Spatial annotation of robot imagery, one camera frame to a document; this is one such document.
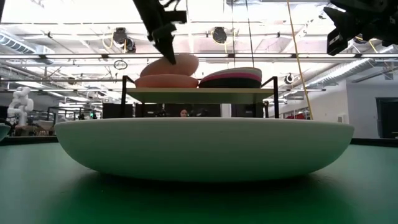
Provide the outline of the dark doorway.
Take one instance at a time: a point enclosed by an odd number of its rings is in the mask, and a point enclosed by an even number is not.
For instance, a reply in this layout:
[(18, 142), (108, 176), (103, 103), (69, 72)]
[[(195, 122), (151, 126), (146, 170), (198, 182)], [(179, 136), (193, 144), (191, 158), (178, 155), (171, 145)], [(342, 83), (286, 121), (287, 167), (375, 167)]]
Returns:
[(398, 98), (376, 98), (380, 138), (398, 139)]

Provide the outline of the large white bowl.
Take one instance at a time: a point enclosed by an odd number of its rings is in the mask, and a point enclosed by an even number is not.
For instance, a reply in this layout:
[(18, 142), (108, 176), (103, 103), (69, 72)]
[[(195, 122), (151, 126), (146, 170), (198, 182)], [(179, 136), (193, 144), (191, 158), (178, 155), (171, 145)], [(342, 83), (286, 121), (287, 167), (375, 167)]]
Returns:
[(55, 125), (64, 151), (95, 171), (178, 182), (251, 182), (306, 175), (336, 161), (354, 127), (299, 119), (165, 117)]

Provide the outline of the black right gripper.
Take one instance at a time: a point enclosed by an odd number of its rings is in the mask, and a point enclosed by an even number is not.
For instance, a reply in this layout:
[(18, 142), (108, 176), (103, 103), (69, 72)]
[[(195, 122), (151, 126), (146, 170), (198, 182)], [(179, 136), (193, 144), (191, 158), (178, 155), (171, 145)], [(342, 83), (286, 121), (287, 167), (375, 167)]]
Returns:
[(385, 17), (385, 11), (352, 10), (349, 13), (331, 7), (324, 7), (323, 10), (333, 21), (336, 30), (350, 30), (350, 39), (353, 39), (358, 34), (361, 34), (363, 39), (386, 38), (386, 35), (379, 27), (380, 21)]

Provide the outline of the wooden shelf with black frame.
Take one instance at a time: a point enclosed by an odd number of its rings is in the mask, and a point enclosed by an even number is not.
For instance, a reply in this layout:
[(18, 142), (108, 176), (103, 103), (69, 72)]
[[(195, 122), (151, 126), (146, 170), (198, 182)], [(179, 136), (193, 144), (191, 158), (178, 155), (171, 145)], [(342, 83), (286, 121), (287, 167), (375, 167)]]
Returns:
[[(128, 88), (127, 82), (133, 82), (128, 76), (122, 78), (122, 98), (119, 116), (126, 117), (126, 96), (137, 98), (145, 103), (193, 103), (193, 104), (253, 104), (263, 102), (268, 96), (274, 97), (274, 102), (279, 100), (278, 78), (271, 77), (260, 88)], [(272, 89), (264, 89), (268, 83), (273, 84)]]

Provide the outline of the pale grey-green plate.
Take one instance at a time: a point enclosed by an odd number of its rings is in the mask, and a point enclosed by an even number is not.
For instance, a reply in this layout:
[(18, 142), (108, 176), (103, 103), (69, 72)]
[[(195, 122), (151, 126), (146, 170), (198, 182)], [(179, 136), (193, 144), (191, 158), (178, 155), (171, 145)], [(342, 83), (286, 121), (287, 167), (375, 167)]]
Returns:
[(250, 74), (257, 75), (259, 78), (262, 78), (261, 69), (254, 68), (254, 67), (239, 67), (239, 68), (229, 68), (226, 70), (220, 70), (220, 71), (213, 72), (213, 73), (207, 75), (206, 78), (213, 76), (213, 75), (222, 74), (222, 73), (250, 73)]

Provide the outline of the peach plate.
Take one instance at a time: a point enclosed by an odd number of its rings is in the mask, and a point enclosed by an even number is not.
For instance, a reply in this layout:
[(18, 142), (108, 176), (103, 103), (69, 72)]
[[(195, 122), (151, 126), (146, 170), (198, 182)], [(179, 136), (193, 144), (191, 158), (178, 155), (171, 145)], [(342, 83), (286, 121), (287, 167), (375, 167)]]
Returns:
[(198, 58), (190, 54), (177, 54), (175, 56), (176, 64), (171, 64), (166, 58), (162, 57), (148, 64), (140, 73), (141, 77), (148, 75), (193, 75), (198, 68)]
[[(156, 88), (196, 88), (198, 86), (198, 80), (193, 77), (186, 75), (175, 75), (175, 74), (161, 74), (162, 85)], [(152, 86), (152, 76), (148, 75), (140, 77), (135, 81), (137, 88), (155, 88)]]

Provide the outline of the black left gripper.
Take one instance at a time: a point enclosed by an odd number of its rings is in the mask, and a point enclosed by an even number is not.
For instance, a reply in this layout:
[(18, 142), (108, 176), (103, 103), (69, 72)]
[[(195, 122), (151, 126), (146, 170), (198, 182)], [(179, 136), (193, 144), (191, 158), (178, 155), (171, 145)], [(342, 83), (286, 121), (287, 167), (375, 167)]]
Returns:
[(168, 23), (166, 25), (149, 26), (148, 39), (150, 42), (155, 42), (155, 48), (171, 63), (176, 64), (172, 32), (177, 30), (174, 24)]

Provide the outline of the dark plate with red stripe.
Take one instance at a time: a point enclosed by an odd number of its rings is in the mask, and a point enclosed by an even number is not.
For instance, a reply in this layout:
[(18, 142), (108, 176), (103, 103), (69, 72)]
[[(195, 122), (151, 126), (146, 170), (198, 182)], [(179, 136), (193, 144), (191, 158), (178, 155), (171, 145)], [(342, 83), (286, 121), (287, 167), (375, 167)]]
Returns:
[(201, 82), (207, 82), (210, 80), (223, 79), (223, 78), (248, 78), (255, 80), (257, 82), (262, 81), (262, 77), (253, 73), (220, 73), (216, 75), (208, 75), (205, 78), (203, 78)]

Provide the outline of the pale blue bowl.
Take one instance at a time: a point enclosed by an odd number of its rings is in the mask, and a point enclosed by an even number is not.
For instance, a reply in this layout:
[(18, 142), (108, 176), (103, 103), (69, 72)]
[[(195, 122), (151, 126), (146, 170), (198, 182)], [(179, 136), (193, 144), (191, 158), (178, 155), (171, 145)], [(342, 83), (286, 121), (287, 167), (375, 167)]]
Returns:
[(0, 142), (8, 135), (11, 127), (6, 124), (0, 124)]

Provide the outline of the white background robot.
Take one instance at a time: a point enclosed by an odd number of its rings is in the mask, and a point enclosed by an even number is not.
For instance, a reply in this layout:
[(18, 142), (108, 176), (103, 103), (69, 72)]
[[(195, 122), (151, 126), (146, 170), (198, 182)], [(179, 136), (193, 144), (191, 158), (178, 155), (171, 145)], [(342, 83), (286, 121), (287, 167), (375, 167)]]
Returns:
[(18, 87), (13, 93), (13, 99), (7, 109), (7, 117), (18, 118), (19, 126), (27, 124), (27, 113), (34, 109), (34, 101), (29, 98), (30, 91), (29, 87)]

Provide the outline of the silver ceiling duct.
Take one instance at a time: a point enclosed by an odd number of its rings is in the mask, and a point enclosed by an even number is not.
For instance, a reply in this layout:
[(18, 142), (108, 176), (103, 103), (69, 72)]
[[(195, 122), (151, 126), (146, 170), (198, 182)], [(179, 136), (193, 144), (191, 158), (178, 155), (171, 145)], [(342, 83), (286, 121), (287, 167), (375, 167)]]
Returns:
[(338, 64), (331, 69), (315, 76), (311, 80), (305, 82), (307, 88), (318, 85), (327, 85), (347, 78), (359, 72), (365, 71), (376, 66), (376, 59), (387, 58), (387, 55), (394, 55), (398, 58), (398, 45), (390, 45), (388, 47), (376, 47), (377, 52), (368, 51), (361, 54), (356, 54), (353, 61), (348, 63)]

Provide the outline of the black partition panel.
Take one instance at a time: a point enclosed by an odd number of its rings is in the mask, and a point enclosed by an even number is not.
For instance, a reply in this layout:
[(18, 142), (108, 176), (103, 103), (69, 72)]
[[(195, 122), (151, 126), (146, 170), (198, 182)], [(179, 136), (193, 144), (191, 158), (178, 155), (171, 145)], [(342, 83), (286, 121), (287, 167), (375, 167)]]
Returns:
[(218, 104), (165, 104), (164, 109), (171, 117), (180, 117), (183, 110), (191, 117), (221, 117), (221, 106)]
[(120, 104), (103, 103), (102, 118), (132, 118), (133, 105), (125, 104), (124, 111), (121, 109)]
[(263, 104), (232, 104), (231, 105), (231, 116), (242, 117), (242, 118), (263, 118)]
[(136, 118), (156, 117), (162, 110), (162, 104), (155, 103), (136, 103), (134, 108)]

